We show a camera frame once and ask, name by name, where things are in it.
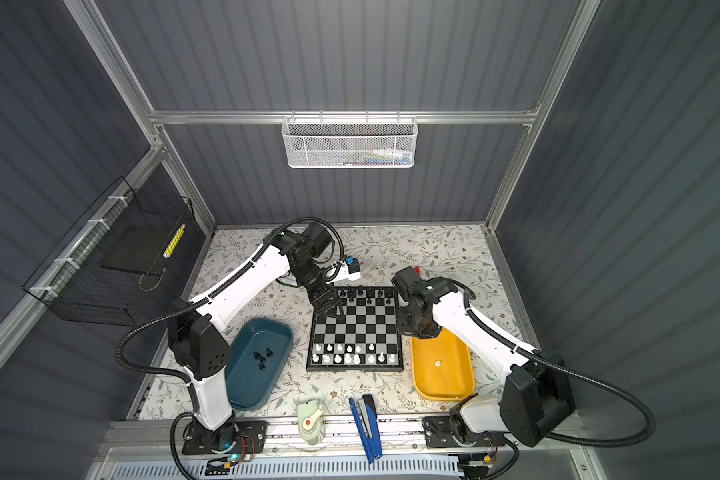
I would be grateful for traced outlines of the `light green tape dispenser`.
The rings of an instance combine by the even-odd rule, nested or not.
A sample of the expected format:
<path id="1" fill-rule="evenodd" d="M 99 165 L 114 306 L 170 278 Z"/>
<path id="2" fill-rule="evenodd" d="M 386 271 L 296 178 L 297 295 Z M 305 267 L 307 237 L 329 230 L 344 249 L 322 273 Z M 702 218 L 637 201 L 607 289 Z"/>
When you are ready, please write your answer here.
<path id="1" fill-rule="evenodd" d="M 324 408 L 317 399 L 297 405 L 297 427 L 301 439 L 309 446 L 319 444 L 325 435 Z"/>

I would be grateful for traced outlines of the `blue black stapler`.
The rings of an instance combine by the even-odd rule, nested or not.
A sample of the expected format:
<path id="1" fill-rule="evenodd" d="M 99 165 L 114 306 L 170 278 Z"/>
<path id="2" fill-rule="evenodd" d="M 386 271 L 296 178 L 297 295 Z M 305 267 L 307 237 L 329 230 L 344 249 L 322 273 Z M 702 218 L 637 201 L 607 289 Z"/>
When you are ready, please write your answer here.
<path id="1" fill-rule="evenodd" d="M 363 394 L 358 400 L 350 398 L 349 406 L 367 461 L 373 464 L 383 455 L 375 400 Z"/>

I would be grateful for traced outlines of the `yellow plastic tray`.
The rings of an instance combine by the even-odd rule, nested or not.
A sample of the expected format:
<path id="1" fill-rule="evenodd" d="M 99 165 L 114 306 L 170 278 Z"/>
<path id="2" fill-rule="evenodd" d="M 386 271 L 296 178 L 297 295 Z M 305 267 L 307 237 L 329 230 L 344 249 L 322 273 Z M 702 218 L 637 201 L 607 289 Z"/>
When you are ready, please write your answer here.
<path id="1" fill-rule="evenodd" d="M 443 328 L 434 339 L 412 338 L 411 351 L 414 387 L 424 399 L 458 402 L 473 394 L 470 349 L 456 335 Z M 441 360 L 439 368 L 435 360 Z"/>

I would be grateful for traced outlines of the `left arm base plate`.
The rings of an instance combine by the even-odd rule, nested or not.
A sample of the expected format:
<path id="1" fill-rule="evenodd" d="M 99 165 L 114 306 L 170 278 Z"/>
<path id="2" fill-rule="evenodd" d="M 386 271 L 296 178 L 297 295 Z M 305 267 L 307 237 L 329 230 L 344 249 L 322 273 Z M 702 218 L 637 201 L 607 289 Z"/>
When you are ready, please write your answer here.
<path id="1" fill-rule="evenodd" d="M 216 431 L 191 420 L 182 433 L 184 455 L 239 454 L 255 455 L 263 451 L 268 423 L 255 420 L 230 420 Z"/>

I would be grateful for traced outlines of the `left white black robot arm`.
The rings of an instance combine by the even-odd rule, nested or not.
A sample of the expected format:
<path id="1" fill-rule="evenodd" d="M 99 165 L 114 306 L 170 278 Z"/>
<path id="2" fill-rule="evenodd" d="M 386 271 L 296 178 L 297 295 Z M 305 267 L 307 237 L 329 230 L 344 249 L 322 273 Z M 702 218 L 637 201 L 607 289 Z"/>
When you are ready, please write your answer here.
<path id="1" fill-rule="evenodd" d="M 223 333 L 239 311 L 260 291 L 290 273 L 306 290 L 316 312 L 338 306 L 335 283 L 360 278 L 360 262 L 349 255 L 336 228 L 317 217 L 288 221 L 267 234 L 240 266 L 177 311 L 161 315 L 125 334 L 115 347 L 122 367 L 146 374 L 173 376 L 187 387 L 188 416 L 205 446 L 227 452 L 237 442 L 228 400 Z M 125 357 L 126 345 L 142 331 L 167 324 L 169 348 L 179 370 L 139 365 Z"/>

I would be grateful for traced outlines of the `black chess pieces in tray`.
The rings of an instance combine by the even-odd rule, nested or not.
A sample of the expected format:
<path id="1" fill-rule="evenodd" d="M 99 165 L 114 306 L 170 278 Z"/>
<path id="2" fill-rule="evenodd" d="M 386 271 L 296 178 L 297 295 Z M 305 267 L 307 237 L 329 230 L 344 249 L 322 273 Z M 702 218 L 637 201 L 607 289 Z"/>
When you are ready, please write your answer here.
<path id="1" fill-rule="evenodd" d="M 266 362 L 268 359 L 272 358 L 273 355 L 274 355 L 274 352 L 269 348 L 267 348 L 264 353 L 261 353 L 259 351 L 253 352 L 253 357 L 258 362 L 258 368 L 260 370 L 266 369 Z"/>

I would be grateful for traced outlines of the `yellow green marker in basket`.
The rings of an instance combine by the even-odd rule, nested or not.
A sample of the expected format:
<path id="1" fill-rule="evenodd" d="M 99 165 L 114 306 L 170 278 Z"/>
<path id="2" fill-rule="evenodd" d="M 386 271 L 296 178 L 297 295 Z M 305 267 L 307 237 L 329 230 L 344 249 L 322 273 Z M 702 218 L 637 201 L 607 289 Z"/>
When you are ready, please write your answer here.
<path id="1" fill-rule="evenodd" d="M 162 257 L 164 259 L 169 259 L 173 255 L 175 249 L 177 248 L 179 242 L 181 241 L 181 239 L 184 235 L 185 229 L 186 229 L 185 223 L 181 224 L 176 229 L 175 233 L 173 234 L 170 241 L 167 243 L 167 245 L 165 246 L 165 248 L 163 250 Z"/>

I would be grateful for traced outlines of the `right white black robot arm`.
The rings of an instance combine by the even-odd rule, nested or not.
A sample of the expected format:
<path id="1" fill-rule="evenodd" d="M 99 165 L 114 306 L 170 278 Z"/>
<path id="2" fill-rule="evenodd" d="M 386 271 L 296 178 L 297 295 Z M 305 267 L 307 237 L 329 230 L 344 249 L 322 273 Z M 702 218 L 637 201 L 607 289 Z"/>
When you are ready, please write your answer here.
<path id="1" fill-rule="evenodd" d="M 539 350 L 519 340 L 473 306 L 474 292 L 446 278 L 424 279 L 413 267 L 398 271 L 392 285 L 404 301 L 396 316 L 401 334 L 435 339 L 448 331 L 476 353 L 502 381 L 499 401 L 473 395 L 449 413 L 455 441 L 471 444 L 484 433 L 508 433 L 521 444 L 534 447 L 544 439 L 594 448 L 619 448 L 642 443 L 656 431 L 649 407 L 633 394 L 565 365 L 562 356 Z M 578 380 L 606 391 L 637 409 L 643 427 L 617 438 L 581 438 L 557 432 L 576 410 L 570 385 Z"/>

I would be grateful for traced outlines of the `black white chess board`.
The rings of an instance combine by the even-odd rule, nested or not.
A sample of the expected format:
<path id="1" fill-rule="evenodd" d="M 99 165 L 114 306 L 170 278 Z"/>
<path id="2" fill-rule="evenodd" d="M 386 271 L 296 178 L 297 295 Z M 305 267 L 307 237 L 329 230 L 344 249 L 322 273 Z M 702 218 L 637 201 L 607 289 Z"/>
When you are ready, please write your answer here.
<path id="1" fill-rule="evenodd" d="M 344 315 L 313 315 L 306 369 L 403 371 L 395 290 L 390 286 L 340 286 L 336 290 Z M 385 364 L 378 363 L 379 354 L 386 355 Z"/>

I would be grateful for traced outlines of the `teal plastic tray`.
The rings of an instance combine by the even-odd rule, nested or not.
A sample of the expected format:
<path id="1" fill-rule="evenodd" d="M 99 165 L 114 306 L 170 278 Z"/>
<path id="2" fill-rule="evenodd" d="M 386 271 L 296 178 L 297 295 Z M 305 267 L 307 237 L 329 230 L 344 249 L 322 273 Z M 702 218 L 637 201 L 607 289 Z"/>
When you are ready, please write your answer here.
<path id="1" fill-rule="evenodd" d="M 253 318 L 241 327 L 230 345 L 225 373 L 234 410 L 257 410 L 267 402 L 292 346 L 293 332 L 285 323 Z"/>

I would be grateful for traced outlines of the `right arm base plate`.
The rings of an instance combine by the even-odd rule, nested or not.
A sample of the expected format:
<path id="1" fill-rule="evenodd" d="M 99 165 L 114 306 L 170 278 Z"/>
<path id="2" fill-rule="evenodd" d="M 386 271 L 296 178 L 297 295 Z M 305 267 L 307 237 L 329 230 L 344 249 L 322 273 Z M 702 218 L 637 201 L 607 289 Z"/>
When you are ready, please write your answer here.
<path id="1" fill-rule="evenodd" d="M 476 434 L 466 424 L 452 416 L 425 416 L 421 425 L 426 446 L 438 448 L 492 447 L 492 442 L 483 434 Z"/>

